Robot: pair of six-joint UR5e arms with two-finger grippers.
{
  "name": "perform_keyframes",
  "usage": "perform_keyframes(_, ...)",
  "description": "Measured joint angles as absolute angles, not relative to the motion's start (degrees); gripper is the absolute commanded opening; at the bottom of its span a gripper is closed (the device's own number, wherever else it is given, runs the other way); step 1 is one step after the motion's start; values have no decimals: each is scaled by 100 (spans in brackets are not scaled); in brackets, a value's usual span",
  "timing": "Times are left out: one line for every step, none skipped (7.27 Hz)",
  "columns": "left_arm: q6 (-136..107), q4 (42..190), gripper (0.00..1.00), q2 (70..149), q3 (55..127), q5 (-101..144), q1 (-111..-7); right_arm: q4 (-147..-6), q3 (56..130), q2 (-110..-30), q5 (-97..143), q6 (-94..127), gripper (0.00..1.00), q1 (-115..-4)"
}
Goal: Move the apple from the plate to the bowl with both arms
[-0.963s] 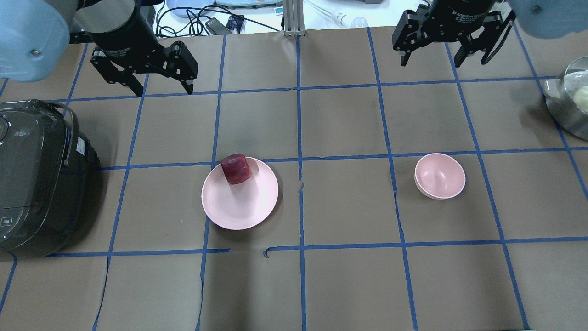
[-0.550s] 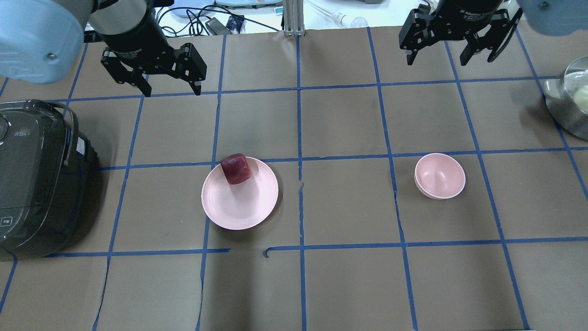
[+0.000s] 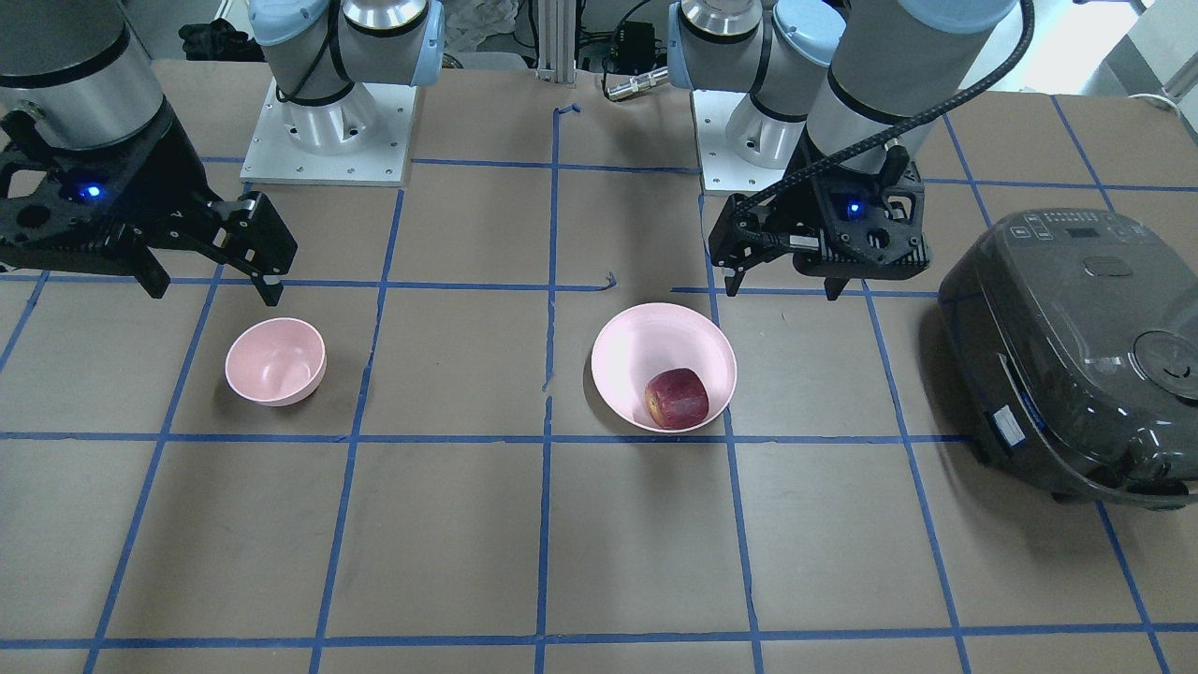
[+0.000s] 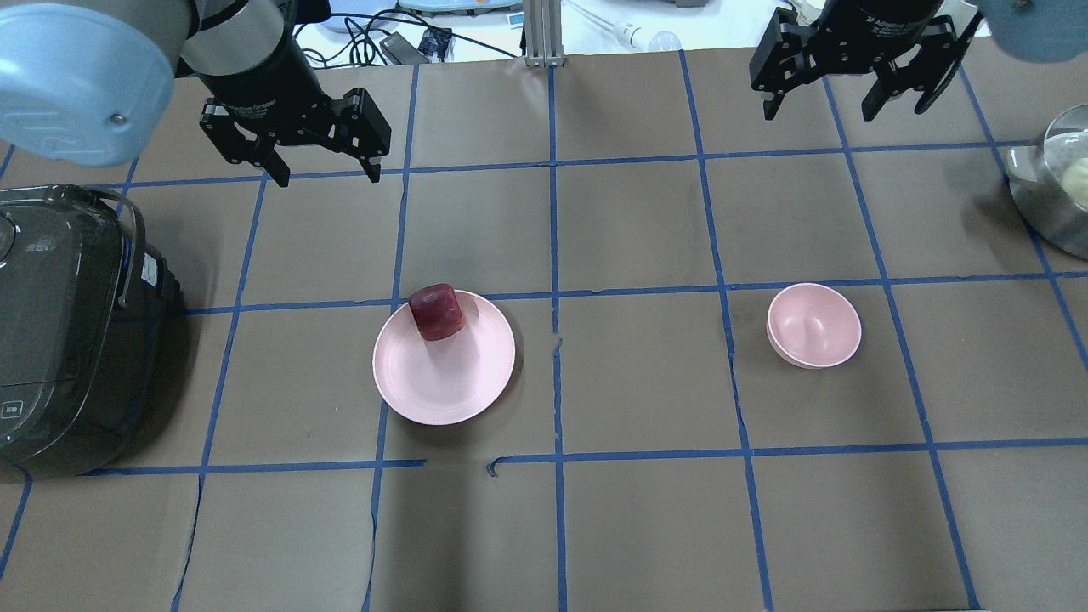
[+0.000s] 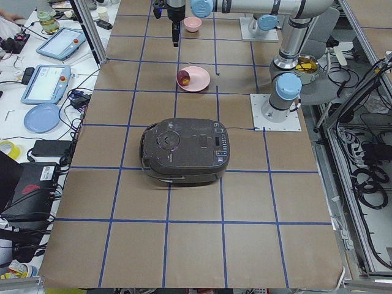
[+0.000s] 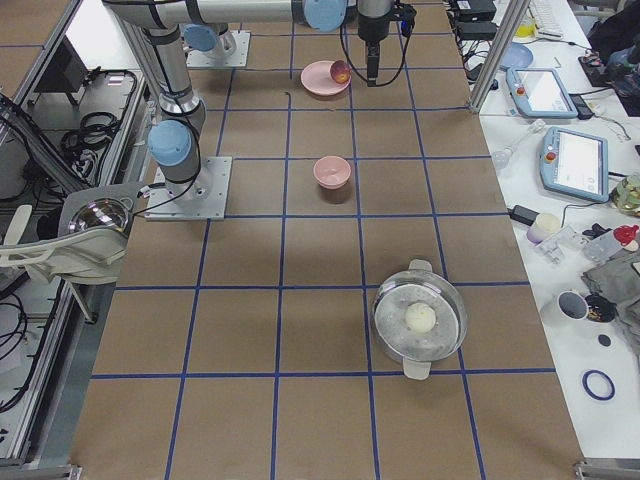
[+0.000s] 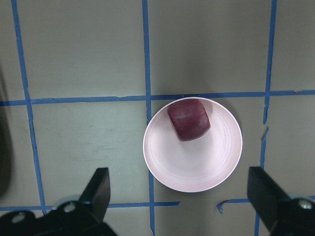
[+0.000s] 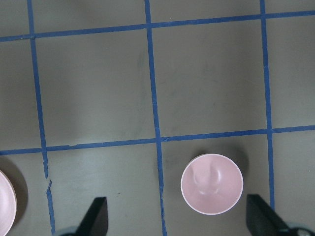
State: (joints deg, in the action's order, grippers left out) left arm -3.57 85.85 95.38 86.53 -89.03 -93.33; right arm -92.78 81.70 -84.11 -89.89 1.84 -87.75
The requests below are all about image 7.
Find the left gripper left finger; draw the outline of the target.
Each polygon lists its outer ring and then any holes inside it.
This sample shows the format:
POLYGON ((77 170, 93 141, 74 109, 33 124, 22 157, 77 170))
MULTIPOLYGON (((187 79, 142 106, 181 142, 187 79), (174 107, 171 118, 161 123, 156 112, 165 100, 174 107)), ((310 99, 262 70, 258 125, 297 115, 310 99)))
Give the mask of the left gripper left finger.
POLYGON ((110 177, 108 168, 97 168, 83 193, 82 203, 89 212, 102 222, 110 202, 110 177))

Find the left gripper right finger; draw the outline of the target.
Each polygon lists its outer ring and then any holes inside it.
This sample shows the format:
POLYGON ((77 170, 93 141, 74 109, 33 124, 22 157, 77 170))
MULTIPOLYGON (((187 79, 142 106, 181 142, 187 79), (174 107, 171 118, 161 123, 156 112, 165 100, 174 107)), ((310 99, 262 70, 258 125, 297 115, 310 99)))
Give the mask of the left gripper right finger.
POLYGON ((249 167, 247 197, 270 233, 291 233, 292 199, 261 168, 249 167))

